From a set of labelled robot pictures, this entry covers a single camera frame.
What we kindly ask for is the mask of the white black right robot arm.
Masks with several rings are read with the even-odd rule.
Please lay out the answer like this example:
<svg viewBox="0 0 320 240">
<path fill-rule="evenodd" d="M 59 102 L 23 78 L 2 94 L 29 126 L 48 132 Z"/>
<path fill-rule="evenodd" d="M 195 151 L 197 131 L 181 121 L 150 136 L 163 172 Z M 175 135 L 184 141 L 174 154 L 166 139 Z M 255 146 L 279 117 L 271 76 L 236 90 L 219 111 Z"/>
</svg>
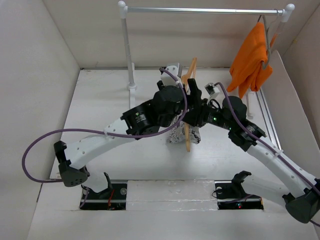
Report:
<svg viewBox="0 0 320 240">
<path fill-rule="evenodd" d="M 232 143 L 259 160 L 281 181 L 273 183 L 243 170 L 234 175 L 229 186 L 215 190 L 218 199 L 239 201 L 256 195 L 284 207 L 301 223 L 313 221 L 320 210 L 320 180 L 263 140 L 265 132 L 247 119 L 247 107 L 239 97 L 227 96 L 221 105 L 213 106 L 207 99 L 189 96 L 187 104 L 184 122 L 193 127 L 211 124 L 228 130 Z"/>
</svg>

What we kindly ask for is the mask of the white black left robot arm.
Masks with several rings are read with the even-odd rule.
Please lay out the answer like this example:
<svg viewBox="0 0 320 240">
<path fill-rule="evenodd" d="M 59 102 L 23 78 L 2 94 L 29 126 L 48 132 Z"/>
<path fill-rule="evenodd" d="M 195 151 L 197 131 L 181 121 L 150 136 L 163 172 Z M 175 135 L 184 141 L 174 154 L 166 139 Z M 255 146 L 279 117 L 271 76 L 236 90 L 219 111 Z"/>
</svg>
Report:
<svg viewBox="0 0 320 240">
<path fill-rule="evenodd" d="M 188 90 L 182 90 L 178 83 L 158 83 L 159 90 L 151 100 L 124 112 L 120 118 L 104 129 L 102 134 L 87 136 L 71 144 L 56 142 L 54 152 L 58 170 L 66 187 L 83 185 L 93 190 L 100 198 L 111 194 L 109 182 L 91 176 L 86 165 L 96 157 L 120 145 L 159 135 L 160 128 L 168 132 L 168 143 L 179 143 L 190 138 L 192 143 L 201 140 L 199 130 L 190 126 L 185 130 L 189 113 L 201 106 L 202 92 L 195 79 L 187 80 Z"/>
</svg>

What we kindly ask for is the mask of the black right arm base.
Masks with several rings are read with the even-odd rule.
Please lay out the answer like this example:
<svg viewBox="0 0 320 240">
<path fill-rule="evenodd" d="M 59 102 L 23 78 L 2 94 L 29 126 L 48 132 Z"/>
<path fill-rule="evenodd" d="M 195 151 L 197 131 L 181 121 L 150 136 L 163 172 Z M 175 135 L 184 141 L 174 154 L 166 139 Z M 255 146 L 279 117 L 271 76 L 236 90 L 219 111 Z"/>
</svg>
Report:
<svg viewBox="0 0 320 240">
<path fill-rule="evenodd" d="M 264 210 L 257 195 L 238 191 L 230 181 L 216 181 L 211 196 L 217 200 L 218 210 Z"/>
</svg>

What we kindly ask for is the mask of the newspaper print trousers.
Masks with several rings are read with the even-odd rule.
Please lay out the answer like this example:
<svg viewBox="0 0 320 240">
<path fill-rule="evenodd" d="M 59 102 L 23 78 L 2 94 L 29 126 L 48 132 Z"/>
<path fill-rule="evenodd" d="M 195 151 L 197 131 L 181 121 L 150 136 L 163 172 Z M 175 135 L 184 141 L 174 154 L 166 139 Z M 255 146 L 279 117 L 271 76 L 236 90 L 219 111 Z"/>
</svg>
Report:
<svg viewBox="0 0 320 240">
<path fill-rule="evenodd" d="M 201 135 L 199 128 L 196 126 L 188 126 L 188 130 L 186 130 L 186 123 L 180 121 L 179 124 L 176 124 L 182 114 L 176 116 L 173 119 L 171 126 L 174 126 L 167 134 L 166 142 L 168 144 L 183 142 L 189 137 L 190 143 L 199 144 L 201 141 Z"/>
</svg>

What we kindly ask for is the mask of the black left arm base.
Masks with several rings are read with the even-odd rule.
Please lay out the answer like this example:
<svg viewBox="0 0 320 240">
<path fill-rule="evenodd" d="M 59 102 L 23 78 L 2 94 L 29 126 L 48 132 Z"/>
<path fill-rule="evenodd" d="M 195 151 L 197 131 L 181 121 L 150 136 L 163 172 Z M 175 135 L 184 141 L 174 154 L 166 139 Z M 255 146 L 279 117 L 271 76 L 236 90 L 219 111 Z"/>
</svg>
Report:
<svg viewBox="0 0 320 240">
<path fill-rule="evenodd" d="M 82 187 L 82 196 L 79 208 L 84 211 L 124 211 L 126 210 L 128 181 L 112 180 L 112 189 L 108 188 L 96 193 L 93 190 L 87 192 Z"/>
</svg>

